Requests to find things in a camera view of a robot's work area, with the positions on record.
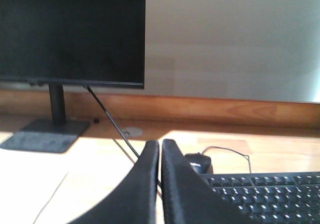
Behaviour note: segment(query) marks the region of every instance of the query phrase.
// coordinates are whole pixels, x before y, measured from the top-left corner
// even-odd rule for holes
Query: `monitor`
[[[63,85],[143,89],[145,10],[146,0],[0,0],[0,81],[49,85],[52,109],[1,147],[67,150],[64,137],[88,123],[66,121]]]

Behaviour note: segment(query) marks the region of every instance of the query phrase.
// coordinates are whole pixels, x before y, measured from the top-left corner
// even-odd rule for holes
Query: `computer mouse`
[[[211,158],[200,153],[190,153],[184,156],[198,174],[213,173]]]

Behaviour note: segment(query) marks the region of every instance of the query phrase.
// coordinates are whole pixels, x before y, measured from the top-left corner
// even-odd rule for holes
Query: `desk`
[[[0,116],[0,141],[35,117]],[[201,152],[215,145],[250,155],[252,172],[305,172],[320,170],[320,131],[315,129],[250,127],[210,123],[123,121],[121,127],[139,127],[143,135],[130,140],[140,153],[150,139],[175,139],[185,153]],[[112,124],[104,119],[91,124],[62,155],[69,172],[36,224],[65,224],[102,200],[126,176],[132,162],[113,142],[116,138],[134,159]],[[206,153],[215,173],[247,173],[247,161],[225,150]],[[157,223],[162,224],[162,204],[157,200]]]

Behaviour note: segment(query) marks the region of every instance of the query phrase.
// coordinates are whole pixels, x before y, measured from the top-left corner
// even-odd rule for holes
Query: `wooden baseboard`
[[[70,118],[106,118],[89,93],[66,92],[64,97]],[[105,93],[98,97],[116,119],[320,128],[320,104],[316,103]],[[50,116],[49,93],[0,90],[0,114]]]

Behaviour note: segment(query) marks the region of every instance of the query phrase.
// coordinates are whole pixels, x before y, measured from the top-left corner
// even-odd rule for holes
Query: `monitor stand base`
[[[37,119],[0,144],[16,151],[64,153],[88,128],[88,121],[67,120],[54,125],[50,119]]]

